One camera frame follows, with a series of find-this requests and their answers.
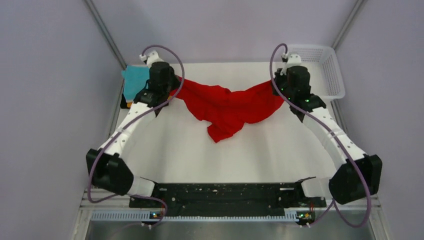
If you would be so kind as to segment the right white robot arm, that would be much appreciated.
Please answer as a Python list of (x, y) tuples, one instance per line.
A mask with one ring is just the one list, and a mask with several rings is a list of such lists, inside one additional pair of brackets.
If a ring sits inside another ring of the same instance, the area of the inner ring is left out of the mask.
[(314, 197), (332, 198), (344, 205), (378, 193), (383, 162), (358, 147), (336, 123), (327, 105), (311, 92), (308, 69), (304, 66), (278, 68), (271, 73), (272, 92), (289, 104), (290, 111), (319, 140), (336, 172), (332, 177), (312, 177), (293, 192), (299, 206)]

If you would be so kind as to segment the red t shirt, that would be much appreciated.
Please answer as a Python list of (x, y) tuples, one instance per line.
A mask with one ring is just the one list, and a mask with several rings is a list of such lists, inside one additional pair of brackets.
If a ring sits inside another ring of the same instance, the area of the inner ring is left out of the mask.
[(284, 103), (273, 94), (266, 81), (246, 90), (231, 91), (219, 85), (204, 85), (186, 79), (176, 97), (184, 101), (199, 121), (207, 121), (207, 133), (218, 143), (231, 138), (245, 124), (259, 123), (274, 114)]

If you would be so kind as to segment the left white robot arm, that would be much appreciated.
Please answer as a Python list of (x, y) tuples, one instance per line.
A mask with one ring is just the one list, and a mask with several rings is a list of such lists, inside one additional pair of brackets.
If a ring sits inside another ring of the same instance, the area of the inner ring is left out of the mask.
[(139, 91), (121, 124), (111, 138), (98, 149), (90, 149), (86, 163), (90, 184), (115, 195), (141, 196), (149, 207), (160, 202), (160, 193), (152, 180), (137, 176), (128, 164), (128, 157), (148, 124), (168, 104), (173, 90), (180, 86), (174, 69), (164, 61), (149, 68), (149, 79)]

